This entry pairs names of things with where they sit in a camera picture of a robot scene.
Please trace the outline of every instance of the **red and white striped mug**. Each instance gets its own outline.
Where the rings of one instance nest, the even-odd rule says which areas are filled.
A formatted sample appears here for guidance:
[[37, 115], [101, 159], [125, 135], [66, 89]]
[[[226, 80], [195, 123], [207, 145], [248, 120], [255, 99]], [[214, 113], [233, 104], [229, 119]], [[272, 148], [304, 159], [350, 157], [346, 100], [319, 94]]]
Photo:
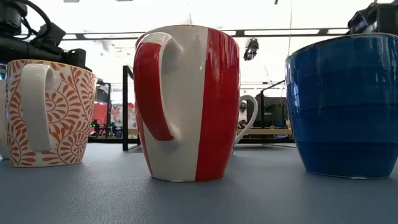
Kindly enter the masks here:
[[[223, 176], [234, 143], [257, 115], [257, 101], [239, 97], [238, 56], [231, 36], [207, 27], [161, 27], [139, 38], [137, 123], [153, 177], [193, 182]], [[242, 100], [251, 100], [255, 110], [237, 136]]]

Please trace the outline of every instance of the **table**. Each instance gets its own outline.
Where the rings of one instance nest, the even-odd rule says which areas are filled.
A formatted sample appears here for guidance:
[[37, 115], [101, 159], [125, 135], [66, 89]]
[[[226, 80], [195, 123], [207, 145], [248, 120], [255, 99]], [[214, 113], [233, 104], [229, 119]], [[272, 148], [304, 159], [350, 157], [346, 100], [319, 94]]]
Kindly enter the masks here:
[[306, 173], [292, 145], [239, 146], [225, 176], [173, 184], [149, 177], [142, 151], [89, 144], [83, 163], [12, 168], [0, 161], [0, 223], [397, 223], [390, 179]]

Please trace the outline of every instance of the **mug handle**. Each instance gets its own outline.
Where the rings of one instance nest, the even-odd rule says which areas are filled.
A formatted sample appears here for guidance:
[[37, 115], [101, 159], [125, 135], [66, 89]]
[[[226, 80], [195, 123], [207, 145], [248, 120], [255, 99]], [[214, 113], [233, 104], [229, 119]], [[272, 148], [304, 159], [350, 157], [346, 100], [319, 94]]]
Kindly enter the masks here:
[[22, 69], [21, 105], [30, 150], [34, 152], [49, 151], [55, 147], [49, 133], [45, 91], [56, 88], [59, 83], [60, 78], [49, 65], [31, 63]]
[[179, 139], [179, 130], [165, 110], [162, 75], [175, 68], [180, 51], [174, 38], [161, 32], [143, 37], [136, 49], [133, 68], [136, 103], [143, 122], [158, 141]]
[[249, 131], [249, 129], [251, 128], [251, 126], [253, 125], [254, 121], [256, 120], [257, 117], [257, 112], [259, 111], [259, 106], [257, 104], [257, 100], [251, 96], [251, 95], [244, 95], [241, 96], [241, 101], [243, 100], [250, 100], [251, 102], [253, 102], [254, 104], [254, 110], [253, 110], [253, 115], [251, 116], [251, 119], [248, 123], [248, 125], [246, 125], [246, 127], [243, 129], [242, 132], [240, 132], [236, 137], [235, 137], [235, 142], [234, 145], [237, 144], [239, 142], [239, 140], [241, 140], [243, 138], [243, 136]]

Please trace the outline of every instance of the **red stripe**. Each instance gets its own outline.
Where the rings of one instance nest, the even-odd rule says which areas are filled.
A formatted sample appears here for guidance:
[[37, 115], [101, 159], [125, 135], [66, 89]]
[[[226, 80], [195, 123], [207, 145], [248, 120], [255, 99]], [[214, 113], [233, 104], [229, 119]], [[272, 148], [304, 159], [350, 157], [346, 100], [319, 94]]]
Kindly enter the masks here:
[[223, 176], [236, 135], [238, 109], [238, 46], [232, 37], [209, 29], [196, 181]]
[[134, 60], [134, 88], [142, 120], [158, 141], [169, 141], [171, 135], [163, 113], [159, 79], [160, 44], [140, 43]]
[[142, 122], [141, 114], [138, 110], [137, 104], [136, 104], [136, 117], [137, 117], [137, 125], [138, 125], [138, 131], [139, 131], [139, 140], [141, 142], [141, 148], [142, 148], [142, 151], [144, 152], [145, 160], [147, 161], [149, 173], [152, 175], [152, 168], [150, 166], [148, 152], [147, 152], [147, 144], [145, 142], [144, 123]]

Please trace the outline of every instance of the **black camera equipment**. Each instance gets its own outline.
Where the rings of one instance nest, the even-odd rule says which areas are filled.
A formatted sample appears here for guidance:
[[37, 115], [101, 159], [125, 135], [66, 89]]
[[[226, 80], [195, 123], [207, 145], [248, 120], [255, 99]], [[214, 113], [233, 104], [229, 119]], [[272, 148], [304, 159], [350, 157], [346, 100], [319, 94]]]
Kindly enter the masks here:
[[398, 1], [389, 4], [372, 2], [348, 22], [349, 34], [382, 32], [398, 35]]
[[259, 49], [259, 42], [256, 38], [251, 38], [246, 44], [246, 50], [243, 55], [244, 60], [252, 60], [257, 55]]
[[[31, 28], [27, 16], [27, 6], [35, 10], [45, 21], [37, 32]], [[21, 25], [28, 34], [21, 35]], [[74, 65], [91, 71], [86, 67], [86, 51], [73, 49], [64, 52], [59, 46], [65, 31], [50, 21], [47, 15], [29, 0], [0, 0], [0, 64], [7, 64], [12, 60], [36, 59], [48, 60]]]

